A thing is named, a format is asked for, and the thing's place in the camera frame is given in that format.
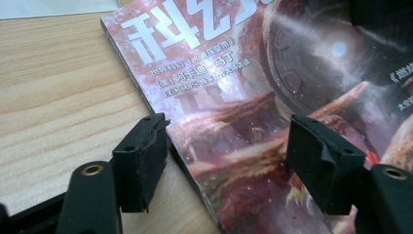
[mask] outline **wooden table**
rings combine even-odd
[[[0,20],[0,202],[14,215],[67,189],[150,114],[99,19],[106,13]],[[168,157],[149,214],[125,233],[219,233]]]

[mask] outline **book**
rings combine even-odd
[[[413,172],[411,17],[352,26],[342,0],[141,0],[101,25],[225,233],[354,233],[357,210],[323,214],[286,164],[293,113],[366,168]]]

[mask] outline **wood grain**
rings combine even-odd
[[[0,20],[0,202],[11,215],[65,191],[78,166],[109,160],[150,114],[103,14]],[[124,214],[123,224],[125,233],[219,233],[170,156],[150,213]]]

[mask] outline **metal grommet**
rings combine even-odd
[[[82,175],[83,176],[94,176],[96,174],[99,174],[102,170],[103,170],[103,167],[100,165],[91,165],[82,170]]]
[[[386,176],[392,177],[394,179],[400,179],[400,180],[405,180],[407,179],[407,175],[397,169],[393,169],[393,168],[385,168],[383,169],[383,173]]]

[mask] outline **black mount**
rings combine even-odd
[[[348,215],[358,208],[358,233],[412,233],[413,175],[405,170],[364,166],[365,154],[323,123],[293,115],[288,165],[322,212]]]
[[[66,193],[8,216],[0,206],[0,233],[122,233],[125,213],[148,211],[168,156],[163,113],[140,120],[113,150],[110,162],[77,168]]]

